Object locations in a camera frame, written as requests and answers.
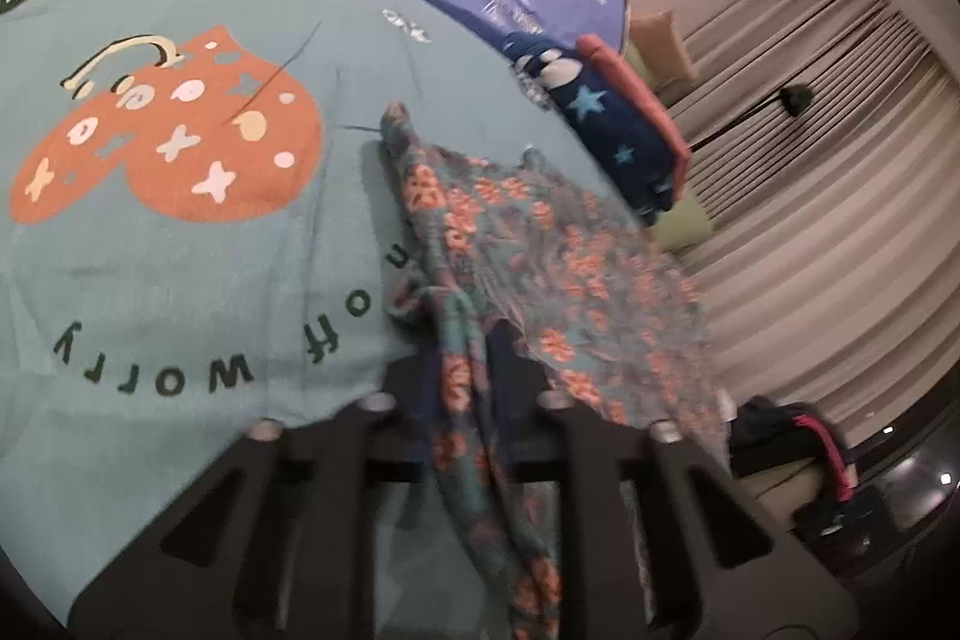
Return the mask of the floral teal orange garment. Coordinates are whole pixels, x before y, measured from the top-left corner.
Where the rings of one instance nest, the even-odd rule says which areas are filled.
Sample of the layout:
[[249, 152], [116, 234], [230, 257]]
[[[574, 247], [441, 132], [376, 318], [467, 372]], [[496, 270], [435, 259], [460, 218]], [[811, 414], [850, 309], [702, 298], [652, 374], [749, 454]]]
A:
[[430, 319], [441, 353], [431, 429], [439, 494], [505, 601], [512, 635], [555, 637], [558, 502], [550, 487], [509, 479], [488, 333], [514, 326], [521, 354], [602, 419], [674, 419], [724, 458], [727, 422], [697, 291], [622, 200], [575, 184], [542, 152], [503, 166], [434, 146], [397, 103], [381, 135], [415, 242], [394, 314]]

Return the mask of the striped grey curtain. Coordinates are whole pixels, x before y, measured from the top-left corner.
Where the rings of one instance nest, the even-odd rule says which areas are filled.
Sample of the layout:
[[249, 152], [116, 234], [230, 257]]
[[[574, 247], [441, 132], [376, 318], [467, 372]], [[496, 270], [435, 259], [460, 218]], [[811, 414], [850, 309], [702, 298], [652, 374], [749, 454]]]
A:
[[685, 248], [732, 396], [809, 401], [864, 442], [958, 359], [958, 81], [890, 0], [739, 0], [659, 96], [715, 232]]

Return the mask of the folded pink garment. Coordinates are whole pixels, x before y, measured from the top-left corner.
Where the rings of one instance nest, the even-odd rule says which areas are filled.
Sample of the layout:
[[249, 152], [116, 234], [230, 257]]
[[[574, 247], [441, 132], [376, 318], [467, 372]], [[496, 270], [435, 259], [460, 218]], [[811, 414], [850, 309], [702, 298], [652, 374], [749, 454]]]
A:
[[685, 190], [686, 171], [692, 152], [680, 133], [679, 127], [675, 125], [674, 119], [665, 110], [659, 97], [641, 80], [638, 73], [598, 35], [579, 35], [576, 39], [576, 50], [589, 60], [589, 63], [620, 96], [624, 97], [638, 112], [646, 115], [646, 119], [654, 125], [664, 143], [669, 146], [674, 154], [672, 185], [674, 185], [674, 200], [678, 202]]

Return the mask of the navy star fleece garment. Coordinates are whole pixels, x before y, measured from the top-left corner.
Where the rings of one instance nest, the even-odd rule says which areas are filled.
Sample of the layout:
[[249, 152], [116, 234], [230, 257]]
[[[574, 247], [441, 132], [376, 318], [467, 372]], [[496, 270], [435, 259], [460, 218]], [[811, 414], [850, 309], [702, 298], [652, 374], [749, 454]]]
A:
[[646, 115], [576, 47], [516, 31], [506, 35], [501, 52], [517, 76], [563, 115], [641, 223], [652, 226], [672, 209], [674, 154]]

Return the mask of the green pillow right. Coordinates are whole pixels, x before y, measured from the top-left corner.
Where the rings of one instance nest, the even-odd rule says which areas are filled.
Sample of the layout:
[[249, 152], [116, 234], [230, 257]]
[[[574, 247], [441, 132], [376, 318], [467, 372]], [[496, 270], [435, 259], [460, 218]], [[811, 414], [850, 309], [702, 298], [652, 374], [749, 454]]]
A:
[[[646, 65], [633, 42], [626, 44], [623, 55], [628, 65], [638, 73], [648, 88], [656, 89], [659, 86], [658, 78]], [[713, 236], [713, 232], [715, 232], [713, 223], [698, 200], [692, 185], [685, 187], [682, 198], [674, 203], [670, 211], [659, 214], [658, 222], [652, 227], [654, 241], [667, 252], [682, 252], [685, 248], [703, 244]]]

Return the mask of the black floor lamp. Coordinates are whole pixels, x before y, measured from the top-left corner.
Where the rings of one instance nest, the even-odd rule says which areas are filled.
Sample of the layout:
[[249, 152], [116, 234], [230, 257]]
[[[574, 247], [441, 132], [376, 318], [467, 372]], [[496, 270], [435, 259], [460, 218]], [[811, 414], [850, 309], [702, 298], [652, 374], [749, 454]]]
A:
[[718, 130], [711, 131], [711, 133], [708, 133], [704, 138], [693, 143], [692, 151], [698, 152], [706, 148], [706, 146], [716, 143], [719, 138], [727, 135], [727, 133], [731, 133], [731, 131], [736, 130], [736, 128], [742, 127], [747, 120], [753, 119], [755, 115], [758, 115], [770, 107], [788, 113], [789, 117], [793, 117], [793, 119], [800, 117], [805, 110], [811, 107], [814, 99], [814, 88], [812, 88], [811, 85], [807, 85], [807, 83], [791, 83], [790, 85], [781, 86], [775, 94], [771, 94], [771, 96], [766, 97], [766, 99], [761, 99], [758, 103], [740, 112], [737, 117], [729, 120], [727, 124], [722, 125]]

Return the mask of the teal printed bed cover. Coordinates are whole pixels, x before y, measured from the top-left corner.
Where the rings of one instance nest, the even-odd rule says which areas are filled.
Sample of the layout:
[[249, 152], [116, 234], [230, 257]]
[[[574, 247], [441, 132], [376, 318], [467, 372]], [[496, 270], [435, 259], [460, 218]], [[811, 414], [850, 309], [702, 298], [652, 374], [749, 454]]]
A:
[[[631, 211], [508, 34], [423, 0], [2, 0], [2, 562], [39, 619], [70, 632], [241, 435], [327, 419], [404, 357], [441, 377], [433, 322], [394, 314], [391, 104]], [[374, 637], [517, 638], [439, 494], [434, 399], [427, 471], [377, 502]]]

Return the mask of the tan pillow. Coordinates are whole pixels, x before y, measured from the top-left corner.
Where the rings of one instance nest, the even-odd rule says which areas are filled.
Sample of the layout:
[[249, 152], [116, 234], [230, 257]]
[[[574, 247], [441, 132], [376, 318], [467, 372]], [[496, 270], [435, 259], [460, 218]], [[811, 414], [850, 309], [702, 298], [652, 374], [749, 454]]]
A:
[[672, 10], [636, 14], [630, 19], [630, 41], [659, 83], [695, 81], [698, 70], [686, 50]]

